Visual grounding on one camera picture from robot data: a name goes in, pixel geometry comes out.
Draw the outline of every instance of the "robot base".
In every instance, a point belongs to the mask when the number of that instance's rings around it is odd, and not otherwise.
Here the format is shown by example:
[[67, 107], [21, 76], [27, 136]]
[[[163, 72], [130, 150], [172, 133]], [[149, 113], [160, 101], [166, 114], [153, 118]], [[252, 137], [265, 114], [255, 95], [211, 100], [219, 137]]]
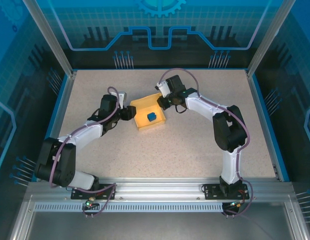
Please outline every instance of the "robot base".
[[245, 200], [249, 199], [248, 188], [246, 184], [239, 184], [236, 190], [229, 192], [227, 196], [220, 189], [220, 184], [204, 184], [201, 190], [205, 194], [206, 200], [242, 200], [243, 195], [239, 190], [244, 191]]

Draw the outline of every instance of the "speckled table surface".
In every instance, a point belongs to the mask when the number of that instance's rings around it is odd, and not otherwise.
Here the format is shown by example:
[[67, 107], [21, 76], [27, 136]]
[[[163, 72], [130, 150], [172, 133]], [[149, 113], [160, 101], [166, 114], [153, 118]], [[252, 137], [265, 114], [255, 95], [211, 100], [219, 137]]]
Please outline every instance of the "speckled table surface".
[[[74, 82], [60, 136], [82, 126], [100, 105], [108, 86], [127, 93], [131, 100], [157, 93], [154, 86], [165, 70], [79, 70]], [[200, 92], [221, 105], [237, 105], [251, 135], [242, 152], [243, 177], [274, 177], [253, 98], [244, 70], [191, 70], [198, 78]], [[187, 88], [193, 79], [178, 74]], [[99, 177], [218, 177], [222, 153], [216, 145], [212, 123], [196, 112], [164, 112], [166, 123], [138, 131], [135, 121], [120, 121], [101, 138], [77, 155], [77, 170]]]

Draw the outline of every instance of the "metal pin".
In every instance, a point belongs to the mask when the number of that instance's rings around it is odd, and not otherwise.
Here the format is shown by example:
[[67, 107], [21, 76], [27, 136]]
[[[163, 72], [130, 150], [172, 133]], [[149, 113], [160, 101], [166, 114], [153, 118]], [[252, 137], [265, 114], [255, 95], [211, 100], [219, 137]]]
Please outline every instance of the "metal pin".
[[33, 163], [36, 165], [36, 163], [34, 161], [31, 161], [30, 159], [28, 159], [26, 156], [23, 156], [23, 160], [28, 160], [29, 162]]
[[57, 93], [59, 92], [59, 89], [56, 85], [53, 85], [52, 83], [50, 83], [49, 86], [53, 88]]
[[22, 161], [19, 157], [16, 157], [16, 161], [20, 161], [20, 162], [22, 162], [22, 163], [24, 163], [24, 164], [27, 164], [27, 165], [29, 165], [29, 166], [35, 168], [34, 165], [32, 165], [32, 164], [30, 164], [30, 163], [27, 163], [26, 161]]
[[300, 202], [299, 204], [307, 204], [307, 203], [310, 203], [310, 200], [309, 201]]
[[217, 63], [217, 60], [219, 59], [219, 56], [216, 56], [216, 60], [215, 60], [215, 64], [214, 64], [214, 68], [216, 67], [216, 63]]
[[276, 112], [276, 110], [278, 110], [278, 109], [279, 109], [279, 106], [277, 106], [276, 109], [274, 109], [274, 110], [269, 114], [269, 116], [272, 116], [272, 115], [274, 114], [274, 112]]
[[114, 51], [115, 55], [116, 55], [116, 59], [117, 59], [117, 63], [118, 63], [118, 68], [119, 68], [119, 61], [118, 61], [118, 55], [117, 55], [117, 51]]
[[113, 56], [113, 59], [114, 59], [114, 62], [115, 62], [116, 69], [118, 69], [117, 64], [116, 64], [116, 56]]
[[213, 62], [212, 62], [212, 65], [214, 64], [214, 60], [215, 60], [215, 57], [216, 57], [216, 54], [218, 53], [218, 51], [217, 50], [215, 50], [215, 55], [214, 55], [214, 57], [213, 57]]
[[23, 183], [21, 183], [21, 182], [18, 182], [17, 180], [14, 180], [14, 184], [20, 184], [20, 185], [23, 185], [23, 186], [25, 186], [25, 187], [28, 187], [28, 185], [26, 185], [26, 184], [23, 184]]
[[274, 89], [270, 90], [269, 94], [264, 98], [264, 100], [266, 100], [273, 92], [274, 92]]
[[310, 211], [303, 211], [302, 214], [310, 213]]
[[223, 63], [223, 61], [224, 61], [225, 56], [223, 55], [223, 56], [221, 56], [221, 58], [222, 58], [222, 60], [220, 61], [219, 68], [221, 68], [221, 65], [222, 65], [222, 63]]
[[271, 111], [271, 108], [276, 107], [278, 104], [280, 104], [283, 101], [283, 99], [281, 98], [279, 101], [276, 101], [276, 104], [273, 105], [272, 107], [269, 107], [268, 109]]
[[32, 173], [27, 172], [27, 171], [25, 171], [25, 170], [23, 170], [23, 169], [17, 167], [16, 165], [13, 165], [13, 169], [17, 169], [17, 170], [20, 170], [20, 171], [22, 171], [22, 172], [24, 172], [24, 173], [27, 173], [27, 174], [29, 174], [29, 175], [32, 175]]
[[120, 53], [121, 53], [121, 57], [122, 57], [122, 60], [123, 60], [123, 63], [124, 63], [124, 68], [126, 68], [125, 60], [124, 60], [124, 51], [120, 51]]
[[219, 59], [218, 59], [218, 63], [217, 63], [217, 68], [218, 68], [218, 65], [219, 65], [219, 61], [221, 60], [221, 56], [222, 56], [222, 54], [224, 53], [224, 51], [222, 50], [222, 51], [220, 51], [220, 56], [219, 56]]
[[58, 81], [58, 79], [56, 78], [56, 76], [55, 76], [55, 75], [52, 75], [51, 72], [49, 72], [48, 74], [49, 74], [49, 76], [53, 79], [53, 81], [56, 83], [56, 85], [58, 85], [58, 87], [61, 87], [61, 84], [60, 84], [60, 82]]
[[275, 104], [277, 104], [278, 103], [278, 101], [277, 100], [275, 100], [271, 105], [269, 105], [269, 106], [266, 106], [266, 108], [267, 108], [267, 111], [269, 111]]
[[229, 59], [231, 58], [231, 56], [228, 56], [227, 57], [227, 61], [226, 61], [226, 64], [225, 64], [225, 67], [224, 68], [226, 68], [227, 67], [227, 65], [228, 65], [228, 61], [229, 61]]
[[12, 178], [15, 178], [15, 179], [18, 179], [18, 180], [25, 181], [25, 182], [28, 182], [28, 183], [29, 183], [29, 181], [24, 180], [24, 179], [22, 179], [22, 178], [20, 178], [20, 177], [14, 176], [12, 173], [9, 175], [9, 177], [10, 177], [11, 179], [12, 179]]
[[211, 56], [210, 56], [210, 60], [209, 60], [209, 64], [208, 64], [208, 68], [210, 68], [210, 63], [211, 63], [211, 60], [213, 59], [213, 57], [214, 57], [213, 55], [211, 55]]
[[268, 101], [268, 103], [266, 103], [266, 108], [268, 108], [276, 100], [277, 100], [277, 96], [274, 96], [272, 101]]
[[130, 59], [131, 59], [131, 66], [133, 67], [133, 69], [134, 69], [134, 57], [133, 56], [130, 56]]
[[268, 113], [271, 113], [276, 107], [279, 107], [280, 102], [281, 102], [281, 100], [275, 101], [275, 103], [268, 108], [268, 110], [267, 110]]
[[56, 78], [58, 78], [58, 80], [62, 83], [62, 79], [59, 77], [59, 75], [57, 74], [56, 70], [53, 70], [53, 68], [51, 68], [51, 70], [53, 71], [54, 75], [56, 76]]
[[131, 66], [130, 66], [130, 57], [129, 57], [129, 51], [126, 51], [126, 54], [128, 55], [128, 62], [129, 62], [129, 68], [131, 68]]
[[119, 58], [119, 61], [120, 61], [121, 69], [124, 69], [124, 68], [123, 68], [123, 63], [121, 62], [121, 56], [119, 56], [118, 58]]
[[127, 69], [128, 69], [127, 56], [125, 56], [125, 61], [126, 61]]
[[224, 60], [224, 63], [223, 63], [223, 67], [224, 67], [224, 64], [225, 64], [225, 62], [226, 62], [226, 59], [227, 59], [227, 56], [228, 56], [229, 53], [230, 53], [230, 50], [227, 50], [227, 51], [226, 51], [226, 57], [225, 57], [225, 60]]
[[57, 91], [53, 88], [53, 86], [51, 85], [51, 83], [49, 84], [49, 87], [51, 88], [51, 90], [52, 90], [56, 95], [58, 95]]
[[298, 193], [298, 194], [296, 194], [296, 196], [302, 195], [302, 194], [310, 194], [310, 189], [307, 189], [307, 191], [305, 191], [305, 192]]
[[271, 96], [273, 96], [273, 94], [274, 94], [277, 90], [278, 90], [277, 87], [275, 88], [275, 90], [272, 89], [272, 90], [270, 91], [270, 93], [265, 97], [264, 102], [268, 101], [269, 98], [270, 98]]
[[303, 206], [300, 209], [307, 209], [307, 208], [310, 208], [310, 206]]
[[34, 171], [33, 169], [30, 169], [29, 167], [26, 167], [23, 163], [22, 164], [20, 164], [20, 167], [21, 168], [25, 168], [25, 169], [28, 169], [28, 170], [30, 170], [30, 171]]
[[24, 174], [21, 174], [21, 172], [17, 172], [17, 176], [19, 176], [19, 177], [24, 177], [24, 178], [28, 178], [28, 179], [31, 180], [31, 177], [26, 176], [26, 175], [24, 175]]
[[300, 200], [300, 199], [307, 199], [307, 198], [310, 198], [310, 195], [309, 196], [300, 197], [300, 198], [297, 198], [297, 199]]

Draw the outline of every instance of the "gear graphic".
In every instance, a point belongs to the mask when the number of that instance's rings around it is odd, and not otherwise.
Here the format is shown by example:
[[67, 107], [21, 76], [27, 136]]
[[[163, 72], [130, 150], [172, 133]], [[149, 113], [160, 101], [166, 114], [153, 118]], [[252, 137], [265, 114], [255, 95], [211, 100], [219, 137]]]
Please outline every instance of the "gear graphic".
[[13, 25], [18, 25], [23, 17], [23, 7], [21, 0], [0, 0], [1, 10]]
[[163, 15], [168, 17], [169, 14], [175, 14], [175, 10], [180, 10], [181, 5], [186, 3], [186, 0], [135, 0], [140, 10], [145, 14], [150, 14], [152, 17]]

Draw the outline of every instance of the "perforated rail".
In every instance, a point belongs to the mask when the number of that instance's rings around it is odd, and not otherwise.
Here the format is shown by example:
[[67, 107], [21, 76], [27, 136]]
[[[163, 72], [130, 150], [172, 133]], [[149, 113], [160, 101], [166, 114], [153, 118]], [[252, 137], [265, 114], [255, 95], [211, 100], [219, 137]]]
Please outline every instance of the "perforated rail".
[[[97, 212], [101, 206], [87, 212]], [[37, 202], [35, 212], [81, 212], [82, 202]], [[220, 202], [110, 202], [105, 210], [108, 213], [199, 213], [222, 212]]]

